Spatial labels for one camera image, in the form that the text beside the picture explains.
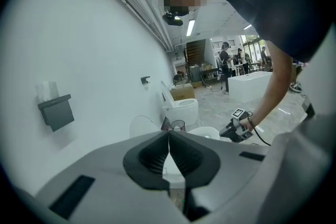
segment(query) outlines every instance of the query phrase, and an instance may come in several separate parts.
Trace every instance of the black pants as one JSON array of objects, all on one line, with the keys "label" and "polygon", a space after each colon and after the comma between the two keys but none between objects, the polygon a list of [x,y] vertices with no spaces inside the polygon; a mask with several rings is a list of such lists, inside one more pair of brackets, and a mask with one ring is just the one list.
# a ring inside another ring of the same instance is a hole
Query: black pants
[{"label": "black pants", "polygon": [[232,69],[227,69],[227,70],[223,70],[223,79],[221,81],[225,81],[225,87],[226,87],[226,91],[229,92],[229,81],[228,78],[231,78],[232,76]]},{"label": "black pants", "polygon": [[248,74],[248,63],[243,64],[243,69],[245,71],[245,74]]}]

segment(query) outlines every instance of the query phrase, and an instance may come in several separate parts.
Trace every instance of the ceiling light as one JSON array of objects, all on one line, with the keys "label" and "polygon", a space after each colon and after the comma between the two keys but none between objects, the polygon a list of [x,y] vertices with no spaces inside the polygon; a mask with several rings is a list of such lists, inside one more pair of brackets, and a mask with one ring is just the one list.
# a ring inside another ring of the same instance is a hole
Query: ceiling light
[{"label": "ceiling light", "polygon": [[243,30],[246,30],[247,28],[250,28],[252,25],[246,26]]},{"label": "ceiling light", "polygon": [[191,35],[191,32],[193,30],[195,24],[195,20],[190,20],[189,21],[189,26],[188,26],[188,31],[187,31],[187,37],[189,37]]}]

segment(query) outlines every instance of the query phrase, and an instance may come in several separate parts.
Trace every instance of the black wall-mounted holder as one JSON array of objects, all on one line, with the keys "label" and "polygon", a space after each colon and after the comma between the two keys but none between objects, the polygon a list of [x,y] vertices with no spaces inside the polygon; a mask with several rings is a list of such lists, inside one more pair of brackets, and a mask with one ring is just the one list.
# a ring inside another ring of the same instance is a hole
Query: black wall-mounted holder
[{"label": "black wall-mounted holder", "polygon": [[149,76],[148,77],[142,77],[141,78],[141,83],[142,84],[148,84],[149,83],[149,81],[147,81],[148,78],[150,78],[150,77]]},{"label": "black wall-mounted holder", "polygon": [[67,94],[37,105],[53,132],[75,120],[68,101],[70,98],[71,95]]}]

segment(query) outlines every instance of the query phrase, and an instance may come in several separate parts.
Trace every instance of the black rectangular strip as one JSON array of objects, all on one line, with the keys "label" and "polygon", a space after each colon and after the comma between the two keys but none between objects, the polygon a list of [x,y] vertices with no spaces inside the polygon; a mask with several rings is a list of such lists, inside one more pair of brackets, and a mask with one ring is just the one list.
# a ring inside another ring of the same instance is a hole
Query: black rectangular strip
[{"label": "black rectangular strip", "polygon": [[79,176],[49,209],[59,216],[68,219],[94,181],[95,179],[92,177]]},{"label": "black rectangular strip", "polygon": [[260,162],[262,162],[265,158],[264,155],[255,154],[255,153],[246,152],[246,151],[243,151],[242,153],[240,153],[240,156],[248,158],[248,159],[254,159],[254,160],[260,161]]}]

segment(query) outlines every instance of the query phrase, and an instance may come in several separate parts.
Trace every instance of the shoe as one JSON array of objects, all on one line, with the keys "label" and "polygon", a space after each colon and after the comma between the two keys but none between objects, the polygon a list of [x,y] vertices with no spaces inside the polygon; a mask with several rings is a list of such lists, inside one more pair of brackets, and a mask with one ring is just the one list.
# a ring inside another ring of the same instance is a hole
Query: shoe
[{"label": "shoe", "polygon": [[297,84],[294,84],[294,83],[292,83],[292,84],[290,85],[290,89],[291,89],[293,92],[301,92],[301,91],[302,91],[302,89],[301,89]]}]

